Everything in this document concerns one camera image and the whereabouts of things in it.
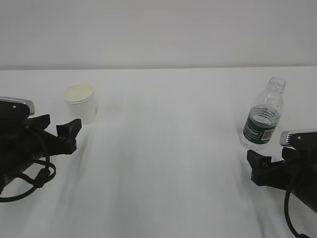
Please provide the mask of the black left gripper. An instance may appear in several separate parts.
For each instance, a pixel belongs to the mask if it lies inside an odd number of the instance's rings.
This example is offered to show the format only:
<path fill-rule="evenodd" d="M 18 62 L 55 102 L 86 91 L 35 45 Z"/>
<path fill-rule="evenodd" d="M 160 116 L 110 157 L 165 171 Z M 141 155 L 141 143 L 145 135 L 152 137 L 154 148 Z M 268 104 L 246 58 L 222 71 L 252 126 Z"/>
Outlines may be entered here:
<path fill-rule="evenodd" d="M 57 136 L 45 131 L 50 123 L 49 114 L 21 122 L 0 120 L 1 189 L 34 163 L 46 164 L 40 160 L 45 157 L 41 139 L 49 155 L 71 155 L 77 149 L 76 137 L 82 128 L 80 119 L 57 125 Z"/>

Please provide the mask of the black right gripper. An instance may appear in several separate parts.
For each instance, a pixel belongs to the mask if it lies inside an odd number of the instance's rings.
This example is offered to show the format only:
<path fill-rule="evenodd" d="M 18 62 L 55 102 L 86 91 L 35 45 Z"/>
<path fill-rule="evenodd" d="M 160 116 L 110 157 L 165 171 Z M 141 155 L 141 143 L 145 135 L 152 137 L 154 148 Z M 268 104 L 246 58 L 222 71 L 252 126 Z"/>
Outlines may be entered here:
<path fill-rule="evenodd" d="M 312 211 L 317 211 L 317 152 L 282 149 L 282 161 L 272 162 L 271 156 L 247 151 L 251 180 L 257 186 L 286 190 Z"/>

